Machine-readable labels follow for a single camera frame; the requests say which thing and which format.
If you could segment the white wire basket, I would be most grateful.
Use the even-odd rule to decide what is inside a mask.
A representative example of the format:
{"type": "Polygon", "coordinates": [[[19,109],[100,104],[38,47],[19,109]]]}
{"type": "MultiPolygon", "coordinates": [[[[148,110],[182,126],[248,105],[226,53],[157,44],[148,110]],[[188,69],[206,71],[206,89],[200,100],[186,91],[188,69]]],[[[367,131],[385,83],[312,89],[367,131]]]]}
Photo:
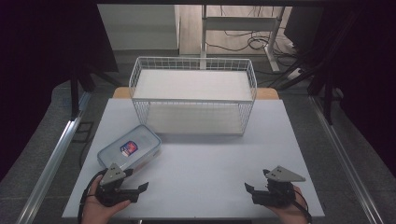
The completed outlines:
{"type": "Polygon", "coordinates": [[[249,59],[139,57],[129,93],[155,133],[242,135],[257,81],[249,59]]]}

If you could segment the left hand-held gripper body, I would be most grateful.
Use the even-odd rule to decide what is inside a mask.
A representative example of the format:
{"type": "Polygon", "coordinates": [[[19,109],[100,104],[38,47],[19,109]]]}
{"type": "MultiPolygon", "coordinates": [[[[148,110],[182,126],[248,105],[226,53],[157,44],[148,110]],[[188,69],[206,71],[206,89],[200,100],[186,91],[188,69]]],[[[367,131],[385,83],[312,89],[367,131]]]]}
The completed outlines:
{"type": "Polygon", "coordinates": [[[138,189],[120,188],[126,177],[129,177],[129,175],[126,175],[116,163],[112,163],[106,169],[97,187],[95,196],[98,201],[106,207],[111,207],[126,200],[136,203],[139,197],[138,189]]]}

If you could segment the person's left hand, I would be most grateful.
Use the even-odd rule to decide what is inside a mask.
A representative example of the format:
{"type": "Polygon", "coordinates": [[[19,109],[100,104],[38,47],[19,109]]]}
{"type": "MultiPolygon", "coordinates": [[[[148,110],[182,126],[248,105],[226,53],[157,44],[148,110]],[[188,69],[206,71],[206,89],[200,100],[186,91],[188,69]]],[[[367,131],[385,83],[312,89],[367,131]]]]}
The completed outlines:
{"type": "Polygon", "coordinates": [[[81,224],[107,224],[115,214],[131,204],[126,200],[111,207],[102,205],[95,196],[101,178],[100,175],[97,176],[89,188],[83,204],[81,224]]]}

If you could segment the white cabinet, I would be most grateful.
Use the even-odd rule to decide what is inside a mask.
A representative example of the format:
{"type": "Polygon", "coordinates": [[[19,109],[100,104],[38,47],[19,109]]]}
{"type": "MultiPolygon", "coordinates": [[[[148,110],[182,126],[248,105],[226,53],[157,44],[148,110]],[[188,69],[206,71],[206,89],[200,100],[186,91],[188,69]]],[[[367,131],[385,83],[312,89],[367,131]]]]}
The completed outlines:
{"type": "Polygon", "coordinates": [[[179,6],[98,4],[113,50],[176,50],[179,6]]]}

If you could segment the aluminium rail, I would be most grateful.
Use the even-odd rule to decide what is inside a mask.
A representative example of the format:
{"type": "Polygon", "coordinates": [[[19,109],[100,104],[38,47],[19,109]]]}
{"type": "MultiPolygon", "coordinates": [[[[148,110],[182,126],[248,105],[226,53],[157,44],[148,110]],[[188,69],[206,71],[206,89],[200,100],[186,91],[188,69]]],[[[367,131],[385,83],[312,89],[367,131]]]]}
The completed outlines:
{"type": "Polygon", "coordinates": [[[44,198],[50,188],[50,185],[60,167],[60,164],[64,158],[65,152],[68,149],[75,132],[77,131],[78,125],[85,113],[88,102],[91,99],[91,94],[84,91],[82,96],[78,99],[78,112],[73,120],[69,120],[64,130],[53,149],[49,160],[44,167],[40,177],[38,178],[35,187],[33,188],[26,204],[19,217],[17,218],[16,224],[32,224],[35,216],[44,201],[44,198]]]}
{"type": "Polygon", "coordinates": [[[309,96],[308,100],[313,106],[318,116],[318,119],[324,129],[324,132],[327,134],[331,142],[334,153],[336,154],[344,170],[344,173],[346,174],[348,182],[350,183],[350,186],[355,192],[361,208],[366,215],[368,221],[370,222],[370,224],[386,224],[378,211],[378,208],[374,202],[371,193],[363,184],[355,166],[352,164],[351,159],[348,157],[346,149],[342,144],[336,130],[330,124],[330,122],[326,120],[323,114],[324,109],[320,101],[313,96],[309,96]]]}

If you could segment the black metal stand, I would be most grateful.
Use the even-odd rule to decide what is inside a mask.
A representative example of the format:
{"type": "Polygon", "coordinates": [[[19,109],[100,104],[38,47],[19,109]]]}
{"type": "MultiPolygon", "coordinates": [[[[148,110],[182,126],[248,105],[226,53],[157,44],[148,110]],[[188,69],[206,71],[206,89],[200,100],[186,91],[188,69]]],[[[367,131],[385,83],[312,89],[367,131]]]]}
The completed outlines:
{"type": "Polygon", "coordinates": [[[81,111],[82,103],[79,101],[79,89],[81,86],[85,92],[92,92],[95,90],[95,84],[91,77],[94,74],[102,80],[114,85],[115,87],[120,86],[120,82],[99,68],[84,63],[82,65],[75,66],[70,74],[70,94],[71,94],[71,120],[75,120],[78,117],[78,113],[81,111]]]}
{"type": "Polygon", "coordinates": [[[318,95],[321,90],[324,90],[322,115],[329,125],[332,125],[332,74],[331,65],[336,53],[340,47],[337,44],[332,44],[324,53],[319,56],[320,61],[315,65],[305,69],[299,76],[286,81],[285,83],[276,86],[277,91],[286,90],[303,80],[313,77],[313,80],[307,88],[309,95],[318,95]]]}

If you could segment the dark box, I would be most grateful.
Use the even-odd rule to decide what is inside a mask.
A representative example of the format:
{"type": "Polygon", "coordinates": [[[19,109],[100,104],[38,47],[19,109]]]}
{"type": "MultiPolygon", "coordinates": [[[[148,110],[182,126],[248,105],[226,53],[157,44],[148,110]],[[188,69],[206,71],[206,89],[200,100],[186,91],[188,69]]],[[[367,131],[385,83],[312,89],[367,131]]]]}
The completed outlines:
{"type": "Polygon", "coordinates": [[[322,14],[322,7],[291,9],[284,35],[297,50],[305,52],[313,48],[322,14]]]}

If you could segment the white desk frame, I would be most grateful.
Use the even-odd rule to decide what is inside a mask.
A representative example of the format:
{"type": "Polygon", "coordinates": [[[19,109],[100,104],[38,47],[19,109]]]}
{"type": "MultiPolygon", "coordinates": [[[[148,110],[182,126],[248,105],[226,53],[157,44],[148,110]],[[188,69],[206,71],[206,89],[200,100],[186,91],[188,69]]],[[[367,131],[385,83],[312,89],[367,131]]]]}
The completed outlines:
{"type": "Polygon", "coordinates": [[[283,19],[285,7],[280,7],[275,16],[272,17],[231,17],[231,16],[207,16],[207,5],[202,5],[202,40],[200,46],[200,57],[206,56],[206,33],[208,31],[238,31],[238,32],[266,32],[269,40],[263,49],[271,69],[279,73],[280,69],[274,56],[274,44],[283,19]]]}

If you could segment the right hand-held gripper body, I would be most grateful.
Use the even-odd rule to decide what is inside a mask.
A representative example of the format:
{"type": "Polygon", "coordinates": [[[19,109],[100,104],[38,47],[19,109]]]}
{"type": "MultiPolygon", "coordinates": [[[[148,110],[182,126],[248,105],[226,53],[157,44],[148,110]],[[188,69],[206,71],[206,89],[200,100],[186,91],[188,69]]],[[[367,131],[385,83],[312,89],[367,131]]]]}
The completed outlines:
{"type": "Polygon", "coordinates": [[[267,190],[255,190],[252,201],[255,204],[273,207],[286,207],[295,200],[292,183],[305,182],[305,178],[280,165],[270,173],[267,179],[267,190]]]}

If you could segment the black floor bracket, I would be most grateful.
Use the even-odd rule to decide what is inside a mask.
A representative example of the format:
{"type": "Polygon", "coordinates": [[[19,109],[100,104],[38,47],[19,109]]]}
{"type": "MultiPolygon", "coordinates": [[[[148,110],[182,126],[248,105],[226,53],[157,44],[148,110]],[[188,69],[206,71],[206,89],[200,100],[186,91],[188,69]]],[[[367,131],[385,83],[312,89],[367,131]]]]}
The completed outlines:
{"type": "Polygon", "coordinates": [[[92,134],[93,122],[83,121],[78,125],[78,128],[72,139],[73,143],[88,143],[92,134]]]}

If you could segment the clear plastic food container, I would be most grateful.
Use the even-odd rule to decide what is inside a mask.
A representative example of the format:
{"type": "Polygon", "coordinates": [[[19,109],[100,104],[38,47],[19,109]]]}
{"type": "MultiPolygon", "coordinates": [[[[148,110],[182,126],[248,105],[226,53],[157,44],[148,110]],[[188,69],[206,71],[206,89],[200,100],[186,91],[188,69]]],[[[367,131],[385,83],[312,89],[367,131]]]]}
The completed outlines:
{"type": "Polygon", "coordinates": [[[162,140],[146,125],[140,124],[97,153],[104,168],[116,163],[121,170],[139,169],[154,158],[162,140]]]}

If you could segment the black curtain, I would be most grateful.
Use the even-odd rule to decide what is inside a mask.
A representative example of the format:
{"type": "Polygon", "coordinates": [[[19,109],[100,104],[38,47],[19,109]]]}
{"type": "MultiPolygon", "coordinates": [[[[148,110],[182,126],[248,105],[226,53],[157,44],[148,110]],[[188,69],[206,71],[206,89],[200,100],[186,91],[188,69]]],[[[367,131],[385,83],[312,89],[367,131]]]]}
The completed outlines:
{"type": "Polygon", "coordinates": [[[346,115],[396,176],[396,0],[357,0],[356,9],[330,67],[309,90],[330,76],[346,115]]]}
{"type": "Polygon", "coordinates": [[[0,181],[56,86],[117,70],[98,0],[0,0],[0,181]]]}

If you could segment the person's right hand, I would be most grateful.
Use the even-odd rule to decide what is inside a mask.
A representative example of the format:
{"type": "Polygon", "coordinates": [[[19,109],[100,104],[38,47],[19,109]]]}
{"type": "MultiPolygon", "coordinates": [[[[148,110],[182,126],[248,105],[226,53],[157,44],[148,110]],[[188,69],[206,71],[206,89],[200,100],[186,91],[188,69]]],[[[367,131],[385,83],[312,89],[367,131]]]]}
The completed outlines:
{"type": "MultiPolygon", "coordinates": [[[[307,209],[308,205],[300,188],[297,186],[294,186],[293,188],[295,193],[295,202],[297,202],[297,204],[302,208],[307,209]]],[[[268,209],[279,217],[282,224],[311,224],[304,212],[294,204],[290,204],[284,208],[268,206],[268,209]]]]}

